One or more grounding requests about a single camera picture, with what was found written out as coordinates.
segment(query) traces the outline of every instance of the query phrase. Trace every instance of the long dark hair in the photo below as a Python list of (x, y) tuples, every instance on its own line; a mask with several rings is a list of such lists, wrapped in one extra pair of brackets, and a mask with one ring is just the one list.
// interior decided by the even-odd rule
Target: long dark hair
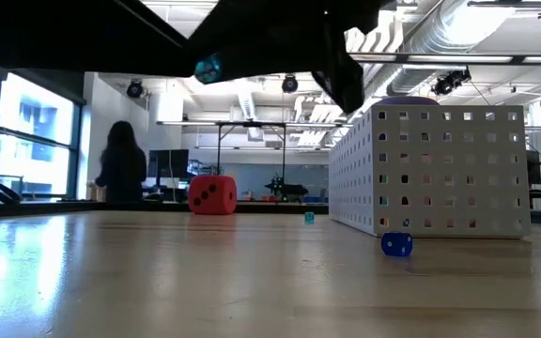
[(114, 150), (122, 150), (128, 154), (134, 154), (136, 157), (139, 153), (139, 146), (135, 140), (135, 133), (132, 130), (131, 123), (127, 121), (118, 121), (112, 126), (108, 133), (108, 145), (101, 152), (100, 161), (104, 162), (110, 152)]

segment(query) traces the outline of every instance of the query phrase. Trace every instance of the table surface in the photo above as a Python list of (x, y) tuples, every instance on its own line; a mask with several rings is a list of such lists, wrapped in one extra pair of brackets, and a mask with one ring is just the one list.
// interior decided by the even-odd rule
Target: table surface
[(541, 337), (541, 226), (415, 239), (316, 216), (0, 220), (0, 337)]

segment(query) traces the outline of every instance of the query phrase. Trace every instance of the black shirt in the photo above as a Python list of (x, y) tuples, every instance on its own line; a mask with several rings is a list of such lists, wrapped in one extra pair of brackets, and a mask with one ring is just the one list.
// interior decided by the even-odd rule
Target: black shirt
[(143, 197), (141, 182), (146, 180), (146, 176), (146, 154), (143, 150), (109, 149), (95, 183), (106, 187), (106, 202), (139, 202)]

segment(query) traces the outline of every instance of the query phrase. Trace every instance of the blue die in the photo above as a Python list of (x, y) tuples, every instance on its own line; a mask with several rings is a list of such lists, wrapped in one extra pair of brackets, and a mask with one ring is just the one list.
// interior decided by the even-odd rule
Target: blue die
[(304, 222), (306, 224), (314, 224), (315, 223), (315, 213), (314, 212), (306, 212), (304, 214)]
[(381, 237), (381, 249), (389, 256), (406, 257), (412, 252), (412, 236), (401, 232), (385, 233)]

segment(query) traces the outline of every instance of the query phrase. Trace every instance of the white perforated box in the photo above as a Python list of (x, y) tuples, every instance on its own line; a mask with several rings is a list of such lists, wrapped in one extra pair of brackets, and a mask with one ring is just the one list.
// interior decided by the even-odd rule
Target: white perforated box
[(373, 106), (330, 153), (331, 217), (378, 236), (527, 235), (522, 112)]

